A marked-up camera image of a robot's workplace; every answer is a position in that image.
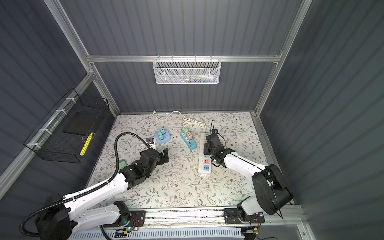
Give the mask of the long white power strip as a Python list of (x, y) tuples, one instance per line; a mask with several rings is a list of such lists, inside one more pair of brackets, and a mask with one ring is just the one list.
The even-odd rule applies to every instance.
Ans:
[(206, 137), (208, 133), (200, 134), (200, 145), (199, 145), (199, 160), (198, 160), (198, 173), (201, 177), (207, 177), (212, 172), (212, 160), (210, 155), (204, 154), (204, 148), (207, 143)]

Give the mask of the teal blue power strip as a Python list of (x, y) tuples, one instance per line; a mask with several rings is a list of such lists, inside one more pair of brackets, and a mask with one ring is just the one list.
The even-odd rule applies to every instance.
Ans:
[(196, 142), (192, 140), (188, 140), (187, 135), (183, 133), (183, 131), (180, 132), (181, 139), (184, 141), (184, 143), (188, 146), (190, 151), (193, 151), (197, 148)]

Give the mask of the pink plug adapter cube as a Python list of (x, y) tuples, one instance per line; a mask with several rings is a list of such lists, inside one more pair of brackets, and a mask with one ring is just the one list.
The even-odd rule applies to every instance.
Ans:
[(188, 140), (192, 140), (193, 139), (193, 136), (190, 132), (187, 132), (187, 138)]

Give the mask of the teal plug adapter cube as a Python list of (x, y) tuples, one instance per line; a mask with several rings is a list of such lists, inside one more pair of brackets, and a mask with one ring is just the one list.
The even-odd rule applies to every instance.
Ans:
[(165, 138), (165, 135), (162, 135), (161, 132), (157, 132), (157, 136), (158, 136), (158, 139), (159, 139), (160, 141), (164, 140), (164, 138)]
[(166, 133), (166, 130), (164, 127), (160, 127), (160, 132), (162, 133), (162, 135), (164, 135)]

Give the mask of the light blue round power strip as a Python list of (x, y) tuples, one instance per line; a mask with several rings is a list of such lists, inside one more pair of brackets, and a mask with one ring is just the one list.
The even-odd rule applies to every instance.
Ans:
[(169, 142), (171, 139), (171, 136), (168, 130), (165, 130), (164, 134), (161, 131), (158, 131), (155, 133), (155, 139), (159, 145), (162, 145)]

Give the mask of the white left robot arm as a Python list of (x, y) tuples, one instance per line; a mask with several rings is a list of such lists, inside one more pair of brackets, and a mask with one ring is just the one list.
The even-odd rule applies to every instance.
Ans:
[(127, 191), (150, 178), (158, 165), (169, 162), (169, 150), (158, 152), (149, 148), (140, 153), (140, 159), (119, 170), (113, 180), (105, 180), (80, 192), (64, 197), (49, 198), (47, 204), (63, 203), (39, 213), (35, 224), (40, 239), (66, 240), (75, 233), (98, 226), (118, 226), (132, 229), (139, 226), (137, 218), (123, 201), (94, 209), (98, 203)]

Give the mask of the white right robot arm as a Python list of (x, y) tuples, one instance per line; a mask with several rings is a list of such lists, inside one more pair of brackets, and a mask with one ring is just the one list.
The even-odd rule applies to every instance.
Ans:
[(254, 195), (237, 205), (239, 217), (250, 217), (260, 212), (274, 215), (294, 198), (277, 165), (256, 164), (240, 156), (233, 149), (225, 148), (217, 129), (211, 130), (206, 140), (204, 154), (211, 158), (211, 163), (215, 167), (222, 166), (233, 170), (253, 183)]

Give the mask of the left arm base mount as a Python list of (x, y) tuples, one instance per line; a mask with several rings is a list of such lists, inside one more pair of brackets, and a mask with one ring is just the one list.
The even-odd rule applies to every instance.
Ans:
[(104, 228), (112, 228), (112, 227), (143, 227), (146, 219), (146, 211), (131, 211), (129, 215), (123, 214), (118, 220), (109, 225), (103, 225)]

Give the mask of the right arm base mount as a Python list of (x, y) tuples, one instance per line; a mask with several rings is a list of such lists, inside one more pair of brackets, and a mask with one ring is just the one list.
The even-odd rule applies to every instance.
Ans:
[(251, 215), (246, 214), (243, 210), (235, 208), (225, 208), (222, 210), (222, 215), (227, 225), (235, 224), (263, 224), (265, 218), (263, 212), (258, 212)]

